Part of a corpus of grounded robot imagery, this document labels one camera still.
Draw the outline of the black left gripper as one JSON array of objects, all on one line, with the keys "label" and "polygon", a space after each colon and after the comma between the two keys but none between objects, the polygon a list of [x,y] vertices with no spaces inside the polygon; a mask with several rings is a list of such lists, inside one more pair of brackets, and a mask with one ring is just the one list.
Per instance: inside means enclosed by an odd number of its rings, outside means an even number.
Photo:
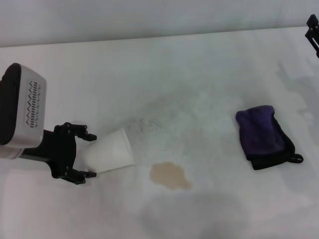
[{"label": "black left gripper", "polygon": [[46,163],[55,179],[76,185],[85,184],[86,179],[96,177],[97,173],[72,169],[76,156],[75,137],[84,141],[97,140],[96,135],[87,131],[86,125],[66,122],[57,125],[56,132],[45,130],[40,145],[26,148],[22,158]]}]

